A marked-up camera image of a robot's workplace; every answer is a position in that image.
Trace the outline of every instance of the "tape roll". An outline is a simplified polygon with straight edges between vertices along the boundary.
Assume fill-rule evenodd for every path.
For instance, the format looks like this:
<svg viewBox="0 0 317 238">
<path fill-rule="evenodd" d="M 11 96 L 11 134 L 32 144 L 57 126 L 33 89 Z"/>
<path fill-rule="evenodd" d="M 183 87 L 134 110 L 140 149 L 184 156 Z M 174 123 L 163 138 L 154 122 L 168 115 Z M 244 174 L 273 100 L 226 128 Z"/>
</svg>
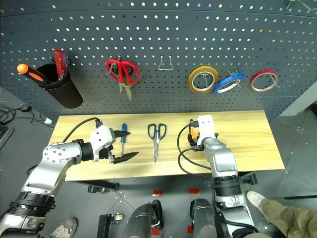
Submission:
<svg viewBox="0 0 317 238">
<path fill-rule="evenodd" d="M 233 89 L 235 86 L 238 86 L 240 82 L 243 81 L 245 78 L 244 73 L 237 73 L 232 76 L 229 76 L 219 82 L 212 90 L 212 93 L 214 94 L 219 94 L 219 93 L 224 93 L 227 92 L 231 89 Z"/>
<path fill-rule="evenodd" d="M 262 75 L 270 75 L 270 76 L 273 76 L 273 77 L 275 77 L 275 80 L 273 79 L 273 81 L 274 81 L 274 83 L 271 85 L 271 86 L 268 86 L 267 88 L 256 88 L 255 86 L 254 86 L 254 81 L 257 79 L 257 78 L 259 78 L 260 76 L 262 76 Z M 275 71 L 273 71 L 273 70 L 263 70 L 263 71 L 261 71 L 261 72 L 258 72 L 258 73 L 256 73 L 253 77 L 252 77 L 252 79 L 251 79 L 251 83 L 250 83 L 250 86 L 251 86 L 251 88 L 253 89 L 253 91 L 256 91 L 256 92 L 266 92 L 266 91 L 269 91 L 269 90 L 271 90 L 272 88 L 274 88 L 274 87 L 276 87 L 276 85 L 277 85 L 277 82 L 278 82 L 278 76 L 277 76 L 277 73 L 275 72 Z"/>
<path fill-rule="evenodd" d="M 212 77 L 212 81 L 211 84 L 208 85 L 206 88 L 198 88 L 194 85 L 194 80 L 196 79 L 197 76 L 199 76 L 200 74 L 209 74 Z M 198 67 L 196 69 L 194 69 L 189 77 L 188 77 L 188 86 L 190 88 L 190 90 L 194 93 L 207 93 L 210 92 L 211 89 L 218 83 L 219 81 L 219 76 L 218 76 L 218 72 L 210 67 L 210 66 L 201 66 Z"/>
</svg>

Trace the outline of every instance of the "power adapter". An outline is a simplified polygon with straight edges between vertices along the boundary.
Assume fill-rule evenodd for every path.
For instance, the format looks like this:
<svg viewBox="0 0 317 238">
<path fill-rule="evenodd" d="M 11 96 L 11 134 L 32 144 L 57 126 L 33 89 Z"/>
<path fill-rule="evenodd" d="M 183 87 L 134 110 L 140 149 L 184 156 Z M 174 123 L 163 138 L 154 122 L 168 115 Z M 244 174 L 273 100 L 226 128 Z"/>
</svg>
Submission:
<svg viewBox="0 0 317 238">
<path fill-rule="evenodd" d="M 31 109 L 32 108 L 29 105 L 23 105 L 21 106 L 20 111 L 26 113 L 26 112 L 29 112 Z"/>
</svg>

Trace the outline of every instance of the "pen holder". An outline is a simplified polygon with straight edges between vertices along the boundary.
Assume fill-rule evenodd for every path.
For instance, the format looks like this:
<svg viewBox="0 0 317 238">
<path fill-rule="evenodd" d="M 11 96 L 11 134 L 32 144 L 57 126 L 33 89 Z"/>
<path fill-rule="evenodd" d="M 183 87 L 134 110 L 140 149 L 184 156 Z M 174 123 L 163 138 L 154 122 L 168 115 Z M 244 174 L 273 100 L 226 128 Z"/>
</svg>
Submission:
<svg viewBox="0 0 317 238">
<path fill-rule="evenodd" d="M 38 84 L 38 86 L 51 94 L 62 106 L 72 109 L 83 103 L 83 98 L 71 80 L 69 71 L 61 80 L 56 81 L 58 74 L 54 63 L 44 64 L 36 70 L 44 74 L 48 80 L 54 82 Z"/>
</svg>

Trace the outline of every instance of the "yellow tape roll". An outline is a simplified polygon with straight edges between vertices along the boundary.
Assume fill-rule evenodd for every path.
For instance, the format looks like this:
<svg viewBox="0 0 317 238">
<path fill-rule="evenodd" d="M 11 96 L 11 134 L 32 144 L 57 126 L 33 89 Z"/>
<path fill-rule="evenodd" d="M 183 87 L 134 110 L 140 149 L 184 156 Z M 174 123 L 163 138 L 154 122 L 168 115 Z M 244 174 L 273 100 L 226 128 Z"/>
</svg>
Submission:
<svg viewBox="0 0 317 238">
<path fill-rule="evenodd" d="M 195 85 L 194 85 L 194 80 L 195 78 L 201 74 L 201 73 L 208 73 L 212 76 L 212 82 L 210 85 L 208 85 L 208 87 L 206 88 L 197 88 Z M 194 93 L 207 93 L 207 92 L 210 92 L 212 90 L 212 88 L 218 83 L 219 81 L 219 76 L 218 76 L 218 72 L 210 67 L 210 66 L 201 66 L 201 67 L 198 67 L 196 69 L 194 69 L 189 77 L 188 77 L 188 86 L 190 88 L 190 90 L 192 90 L 192 92 Z"/>
</svg>

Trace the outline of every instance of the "perforated metal wall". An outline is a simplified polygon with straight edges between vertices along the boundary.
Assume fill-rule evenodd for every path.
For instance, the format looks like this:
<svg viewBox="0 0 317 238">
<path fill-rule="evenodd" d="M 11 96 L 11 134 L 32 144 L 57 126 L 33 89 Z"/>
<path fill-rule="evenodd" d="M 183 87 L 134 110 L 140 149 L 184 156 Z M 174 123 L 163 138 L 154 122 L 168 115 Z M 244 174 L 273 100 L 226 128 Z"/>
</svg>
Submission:
<svg viewBox="0 0 317 238">
<path fill-rule="evenodd" d="M 316 1 L 306 1 L 311 6 Z M 317 13 L 299 2 L 285 10 L 284 0 L 236 1 L 1 1 L 1 84 L 43 114 L 156 113 L 265 109 L 274 119 L 317 77 Z M 84 103 L 68 110 L 16 66 L 51 63 L 63 48 Z M 134 62 L 141 78 L 130 102 L 105 74 L 109 55 Z M 160 71 L 160 55 L 174 71 Z M 188 75 L 214 67 L 246 74 L 241 88 L 220 96 L 192 93 Z M 280 88 L 256 93 L 252 76 L 273 69 Z M 271 83 L 261 80 L 262 86 Z"/>
</svg>

